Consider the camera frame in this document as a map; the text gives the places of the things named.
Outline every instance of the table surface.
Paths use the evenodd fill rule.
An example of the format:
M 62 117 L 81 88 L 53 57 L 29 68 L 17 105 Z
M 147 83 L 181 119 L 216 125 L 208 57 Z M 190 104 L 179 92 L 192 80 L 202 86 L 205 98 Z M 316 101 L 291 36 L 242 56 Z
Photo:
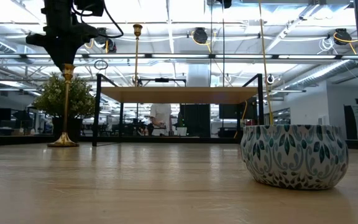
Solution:
M 0 223 L 358 223 L 358 150 L 331 190 L 253 180 L 237 144 L 0 146 Z
M 255 96 L 256 87 L 102 87 L 101 92 L 120 103 L 227 103 Z

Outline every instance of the wooden shelf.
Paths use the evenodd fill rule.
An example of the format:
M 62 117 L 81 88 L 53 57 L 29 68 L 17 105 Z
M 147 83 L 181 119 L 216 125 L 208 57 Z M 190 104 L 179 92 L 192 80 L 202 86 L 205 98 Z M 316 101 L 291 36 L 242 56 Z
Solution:
M 102 87 L 120 103 L 242 103 L 257 94 L 256 87 Z

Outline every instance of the gold candle holder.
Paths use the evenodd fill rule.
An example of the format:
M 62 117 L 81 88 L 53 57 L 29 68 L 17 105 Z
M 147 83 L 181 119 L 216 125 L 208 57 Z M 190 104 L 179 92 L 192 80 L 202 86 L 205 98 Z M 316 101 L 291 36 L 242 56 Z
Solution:
M 135 86 L 137 86 L 137 52 L 139 49 L 139 36 L 142 34 L 142 26 L 140 24 L 134 25 L 134 34 L 136 36 L 136 50 L 135 50 Z
M 65 97 L 65 115 L 63 120 L 63 132 L 57 141 L 48 144 L 49 147 L 75 147 L 77 143 L 70 140 L 67 134 L 67 117 L 68 117 L 68 93 L 70 91 L 71 79 L 73 78 L 74 65 L 65 64 L 63 76 L 65 77 L 66 84 L 66 97 Z

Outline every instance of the patterned bowl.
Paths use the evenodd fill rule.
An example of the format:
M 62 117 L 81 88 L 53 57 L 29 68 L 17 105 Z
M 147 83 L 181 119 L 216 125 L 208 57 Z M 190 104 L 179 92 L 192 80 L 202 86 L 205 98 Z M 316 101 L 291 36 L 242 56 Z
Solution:
M 249 126 L 241 155 L 256 181 L 286 189 L 334 187 L 349 163 L 346 142 L 334 126 Z

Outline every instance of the ceiling light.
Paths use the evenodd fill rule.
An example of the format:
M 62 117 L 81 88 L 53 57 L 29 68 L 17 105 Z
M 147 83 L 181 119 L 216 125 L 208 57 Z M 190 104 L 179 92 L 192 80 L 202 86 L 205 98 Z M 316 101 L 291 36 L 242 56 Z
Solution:
M 136 54 L 89 54 L 90 58 L 135 58 Z M 137 57 L 145 57 L 144 54 L 139 54 Z
M 269 90 L 269 93 L 304 93 L 306 90 Z
M 153 58 L 208 58 L 206 54 L 153 54 Z
M 216 58 L 223 58 L 222 54 L 216 55 Z M 224 58 L 263 58 L 263 55 L 224 55 Z M 266 55 L 266 58 L 272 58 L 271 55 Z
M 44 54 L 29 54 L 26 55 L 28 58 L 50 58 L 50 55 Z
M 31 93 L 31 94 L 33 94 L 35 96 L 40 96 L 41 95 L 41 93 L 37 93 L 37 92 L 33 92 L 33 91 L 30 91 L 29 93 Z
M 280 55 L 280 59 L 334 59 L 336 55 Z
M 358 59 L 358 55 L 343 55 L 342 59 Z
M 14 89 L 14 88 L 0 88 L 0 91 L 19 91 L 20 89 Z
M 0 58 L 21 58 L 21 56 L 17 54 L 0 54 Z
M 9 85 L 9 86 L 13 86 L 13 87 L 23 87 L 22 84 L 20 84 L 18 82 L 12 82 L 12 81 L 0 81 L 0 84 Z

